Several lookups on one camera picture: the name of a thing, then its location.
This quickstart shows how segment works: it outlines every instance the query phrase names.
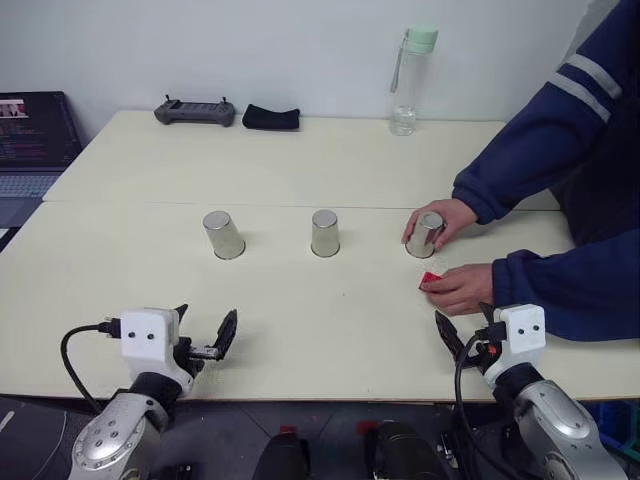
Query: human hand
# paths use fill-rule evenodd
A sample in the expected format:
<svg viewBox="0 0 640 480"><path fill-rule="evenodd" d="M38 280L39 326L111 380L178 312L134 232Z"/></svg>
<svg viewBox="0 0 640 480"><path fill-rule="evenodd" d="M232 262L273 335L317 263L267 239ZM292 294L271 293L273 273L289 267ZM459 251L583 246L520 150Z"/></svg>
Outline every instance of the human hand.
<svg viewBox="0 0 640 480"><path fill-rule="evenodd" d="M436 200L435 202L431 202L429 205L419 208L411 214L411 218L409 218L407 226L404 229L404 233L402 234L402 243L407 243L409 241L409 238L413 234L413 229L416 226L416 222L425 212L439 213L445 221L445 228L436 239L436 250L440 250L464 227L467 227L478 220L478 216L475 212L462 200L458 200L457 198Z"/></svg>
<svg viewBox="0 0 640 480"><path fill-rule="evenodd" d="M448 315L480 311L480 302L493 305L493 278L490 263L464 265L447 271L442 280L420 285L420 290Z"/></svg>

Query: stainless steel cup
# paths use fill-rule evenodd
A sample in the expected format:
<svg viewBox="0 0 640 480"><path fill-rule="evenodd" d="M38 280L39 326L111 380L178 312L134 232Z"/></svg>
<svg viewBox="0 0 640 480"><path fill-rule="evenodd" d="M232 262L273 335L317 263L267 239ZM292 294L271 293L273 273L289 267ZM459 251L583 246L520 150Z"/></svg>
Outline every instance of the stainless steel cup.
<svg viewBox="0 0 640 480"><path fill-rule="evenodd" d="M338 217L331 210L318 210L313 214L311 250L319 257L332 257L340 250Z"/></svg>
<svg viewBox="0 0 640 480"><path fill-rule="evenodd" d="M227 212L211 212L204 217L202 224L217 257L231 260L242 255L246 244Z"/></svg>
<svg viewBox="0 0 640 480"><path fill-rule="evenodd" d="M407 252L417 258L428 258L436 250L435 241L444 228L444 219L436 212L423 213L407 242Z"/></svg>

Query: tabletop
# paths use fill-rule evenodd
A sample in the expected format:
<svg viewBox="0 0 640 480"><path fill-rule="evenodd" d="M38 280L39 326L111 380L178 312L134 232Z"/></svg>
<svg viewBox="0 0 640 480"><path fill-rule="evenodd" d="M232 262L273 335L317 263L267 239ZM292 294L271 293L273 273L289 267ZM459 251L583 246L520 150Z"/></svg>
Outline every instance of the tabletop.
<svg viewBox="0 0 640 480"><path fill-rule="evenodd" d="M46 201L417 208L448 198L453 179L502 122L420 122L408 137L387 120L301 118L298 132L163 125L123 111ZM548 191L518 208L557 209Z"/></svg>
<svg viewBox="0 0 640 480"><path fill-rule="evenodd" d="M247 242L214 256L202 218L227 210ZM410 210L335 209L341 250L310 250L314 208L188 204L43 204L0 255L0 389L77 397L59 357L69 329L141 306L190 305L181 334L210 342L227 311L238 335L227 358L196 379L194 399L450 401L453 363L434 308L417 289L434 262L490 262L528 248L572 248L559 212L513 212L473 228L432 259L400 243ZM466 340L478 315L454 319ZM70 355L97 397L129 379L119 342L74 337ZM640 396L635 341L576 343L548 335L540 371L579 398ZM477 371L467 399L490 399Z"/></svg>

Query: laptop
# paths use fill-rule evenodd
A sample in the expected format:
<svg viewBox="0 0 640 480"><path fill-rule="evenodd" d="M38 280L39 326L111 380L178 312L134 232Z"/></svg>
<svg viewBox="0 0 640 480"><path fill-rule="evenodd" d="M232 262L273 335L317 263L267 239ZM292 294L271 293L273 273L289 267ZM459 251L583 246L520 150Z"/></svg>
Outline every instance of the laptop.
<svg viewBox="0 0 640 480"><path fill-rule="evenodd" d="M63 92L0 93L0 228L21 227L81 151Z"/></svg>

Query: water bottle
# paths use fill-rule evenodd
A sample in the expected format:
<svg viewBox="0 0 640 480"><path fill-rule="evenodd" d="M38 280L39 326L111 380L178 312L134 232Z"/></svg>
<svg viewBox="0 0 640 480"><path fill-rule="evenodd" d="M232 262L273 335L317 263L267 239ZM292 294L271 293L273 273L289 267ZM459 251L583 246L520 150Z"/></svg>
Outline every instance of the water bottle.
<svg viewBox="0 0 640 480"><path fill-rule="evenodd" d="M427 58L437 38L438 30L425 25L414 25L404 33L391 81L393 109L389 129L394 135L411 135L416 129L416 106L422 93Z"/></svg>

